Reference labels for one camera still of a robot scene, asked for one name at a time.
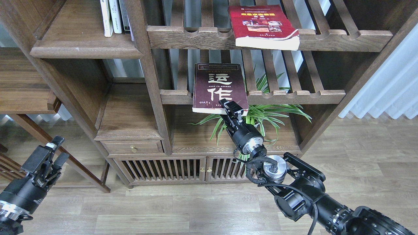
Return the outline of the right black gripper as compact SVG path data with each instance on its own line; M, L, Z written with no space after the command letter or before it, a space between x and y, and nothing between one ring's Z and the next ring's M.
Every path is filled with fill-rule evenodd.
M223 125L219 135L225 130L243 155L264 156L264 138L255 126L243 122L244 110L242 107L235 101L227 101L226 99L220 100L219 104L225 110L225 114L220 114Z

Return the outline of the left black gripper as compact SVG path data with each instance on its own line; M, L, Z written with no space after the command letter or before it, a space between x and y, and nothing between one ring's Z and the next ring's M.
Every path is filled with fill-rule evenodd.
M48 190L54 186L61 176L64 163L69 158L68 153L60 153L52 162L55 151L64 143L65 139L55 136L46 146L37 146L21 169L39 177L47 177L43 187L33 184L33 179L27 177L13 180L1 193L1 222L21 223L33 220L31 214L46 197Z

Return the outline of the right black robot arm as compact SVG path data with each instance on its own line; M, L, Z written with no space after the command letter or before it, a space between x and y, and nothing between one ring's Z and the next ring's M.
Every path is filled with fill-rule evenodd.
M305 214L312 217L312 233L319 223L333 235L411 235L412 232L382 213L366 206L351 210L325 192L325 175L290 153L267 156L263 137L242 120L243 109L234 101L219 102L226 114L227 132L245 161L246 177L266 188L285 217L297 221Z

